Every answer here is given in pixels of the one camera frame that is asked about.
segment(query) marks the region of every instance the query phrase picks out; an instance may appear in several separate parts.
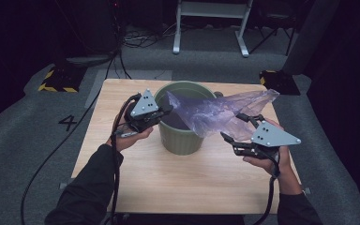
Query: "gray floor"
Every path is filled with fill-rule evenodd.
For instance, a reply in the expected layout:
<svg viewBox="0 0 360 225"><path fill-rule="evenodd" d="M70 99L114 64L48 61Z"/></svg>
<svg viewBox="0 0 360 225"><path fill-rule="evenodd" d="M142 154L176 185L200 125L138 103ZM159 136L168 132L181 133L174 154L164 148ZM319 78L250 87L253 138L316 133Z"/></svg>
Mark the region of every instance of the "gray floor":
<svg viewBox="0 0 360 225"><path fill-rule="evenodd" d="M253 30L247 30L245 37L247 46L254 46L261 39L260 33ZM170 36L148 48L124 47L123 59L127 72L137 79L259 83L261 70L282 68L287 40L279 32L244 58L233 29L188 30L182 36L178 55L172 54ZM123 79L119 59L114 63ZM81 119L108 64L90 67L79 93L39 92L51 66L35 74L24 87L26 96L0 114L0 224L20 224L20 204L27 183L46 156L68 135L66 126L58 122L71 114L75 121ZM116 76L113 66L110 74ZM280 96L274 106L280 124L303 140L303 144L292 147L292 155L304 187L311 190L307 196L324 224L360 224L358 189L311 109L306 96L310 79L304 75L294 79L302 95ZM66 183L72 173L92 112L93 109L38 174L25 202L26 224L43 224L57 203L59 184ZM259 216L246 215L246 224L253 224ZM269 216L264 224L277 224L276 216Z"/></svg>

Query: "plastic bag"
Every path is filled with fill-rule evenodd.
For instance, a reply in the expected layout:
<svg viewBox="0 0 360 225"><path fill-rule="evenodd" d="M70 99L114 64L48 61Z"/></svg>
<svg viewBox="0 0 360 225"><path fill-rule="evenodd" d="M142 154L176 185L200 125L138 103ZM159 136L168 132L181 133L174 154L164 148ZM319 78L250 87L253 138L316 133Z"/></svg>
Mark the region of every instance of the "plastic bag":
<svg viewBox="0 0 360 225"><path fill-rule="evenodd" d="M173 113L177 113L189 129L205 138L220 131L237 141L249 140L255 128L235 116L239 113L259 115L268 102L279 96L275 90L253 91L228 97L196 99L167 92Z"/></svg>

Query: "hand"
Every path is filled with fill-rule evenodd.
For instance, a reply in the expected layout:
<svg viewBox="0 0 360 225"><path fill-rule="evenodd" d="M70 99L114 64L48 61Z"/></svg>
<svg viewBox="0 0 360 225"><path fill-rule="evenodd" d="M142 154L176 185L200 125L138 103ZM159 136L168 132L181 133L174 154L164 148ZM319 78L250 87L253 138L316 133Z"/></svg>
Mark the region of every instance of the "hand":
<svg viewBox="0 0 360 225"><path fill-rule="evenodd" d="M283 129L278 123L270 119L266 119L270 124ZM288 146L279 147L279 170L280 175L278 177L279 192L288 195L297 195L302 193L299 181L294 174L291 166L291 157L289 154ZM274 167L273 162L270 159L257 159L255 157L244 157L243 160L254 166L265 169L270 175Z"/></svg>
<svg viewBox="0 0 360 225"><path fill-rule="evenodd" d="M118 120L118 115L116 115L115 120L113 121L112 130L114 129L113 126L115 126L117 120ZM125 120L124 116L122 116L120 118L120 120L119 120L118 130L123 130L124 133L133 132L133 130L131 130L126 125L126 120ZM129 137L126 137L126 138L122 138L121 136L116 136L116 150L118 152L120 152L120 151L122 151L124 149L127 149L130 146L132 146L136 141L138 141L140 139L148 138L148 136L150 136L150 134L151 134L151 132L153 130L154 129L152 127L149 127L148 129L146 129L142 133L137 133L135 135L132 135L132 136L129 136ZM106 141L106 144L108 144L109 146L112 146L111 137Z"/></svg>

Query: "black curtain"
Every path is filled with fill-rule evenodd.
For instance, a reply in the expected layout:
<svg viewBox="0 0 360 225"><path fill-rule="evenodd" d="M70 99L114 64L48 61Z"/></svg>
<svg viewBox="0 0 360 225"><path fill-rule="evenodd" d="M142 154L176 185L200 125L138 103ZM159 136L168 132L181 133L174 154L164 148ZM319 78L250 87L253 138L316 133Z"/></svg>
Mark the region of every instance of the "black curtain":
<svg viewBox="0 0 360 225"><path fill-rule="evenodd" d="M304 74L312 108L360 190L360 1L340 1Z"/></svg>

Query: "green bucket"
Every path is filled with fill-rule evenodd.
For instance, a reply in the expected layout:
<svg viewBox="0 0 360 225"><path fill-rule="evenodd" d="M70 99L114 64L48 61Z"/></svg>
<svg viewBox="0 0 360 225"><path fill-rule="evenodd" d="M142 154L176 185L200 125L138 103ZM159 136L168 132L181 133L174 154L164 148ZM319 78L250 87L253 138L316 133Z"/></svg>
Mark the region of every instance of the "green bucket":
<svg viewBox="0 0 360 225"><path fill-rule="evenodd" d="M161 87L155 94L158 106L168 104L167 91L175 95L188 98L215 98L215 94L207 87L196 82L171 82ZM164 116L158 125L160 138L165 148L179 156L185 156L196 152L203 143L203 138L198 137L180 119L171 112Z"/></svg>

